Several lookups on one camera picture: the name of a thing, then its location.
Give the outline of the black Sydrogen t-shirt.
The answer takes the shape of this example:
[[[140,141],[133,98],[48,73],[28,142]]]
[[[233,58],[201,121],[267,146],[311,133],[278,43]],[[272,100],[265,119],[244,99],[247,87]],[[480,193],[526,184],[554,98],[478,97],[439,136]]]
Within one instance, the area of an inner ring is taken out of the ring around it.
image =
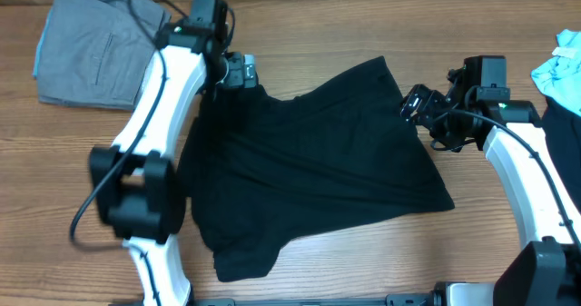
[[[219,281],[267,275],[303,236],[453,208],[401,98],[383,57],[291,100],[202,98],[178,174]]]

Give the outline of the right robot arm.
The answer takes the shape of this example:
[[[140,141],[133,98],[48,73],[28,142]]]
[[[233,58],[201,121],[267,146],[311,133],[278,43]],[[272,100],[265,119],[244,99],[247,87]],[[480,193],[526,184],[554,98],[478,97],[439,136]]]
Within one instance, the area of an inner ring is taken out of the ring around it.
[[[414,85],[400,104],[438,151],[474,143],[497,172],[515,218],[521,251],[494,283],[443,281],[427,294],[388,297],[395,305],[577,305],[580,213],[549,155],[535,106],[514,100],[501,55],[465,59],[448,71],[446,94]]]

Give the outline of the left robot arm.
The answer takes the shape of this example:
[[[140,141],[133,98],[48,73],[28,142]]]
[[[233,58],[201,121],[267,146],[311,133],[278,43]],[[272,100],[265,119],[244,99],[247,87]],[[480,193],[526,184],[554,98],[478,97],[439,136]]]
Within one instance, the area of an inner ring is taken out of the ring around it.
[[[143,286],[143,305],[192,305],[177,234],[186,197],[174,155],[195,96],[209,90],[252,88],[258,77],[250,54],[231,53],[234,12],[224,0],[192,0],[188,15],[148,35],[154,53],[141,97],[111,147],[92,149],[93,191],[102,223],[129,251]]]

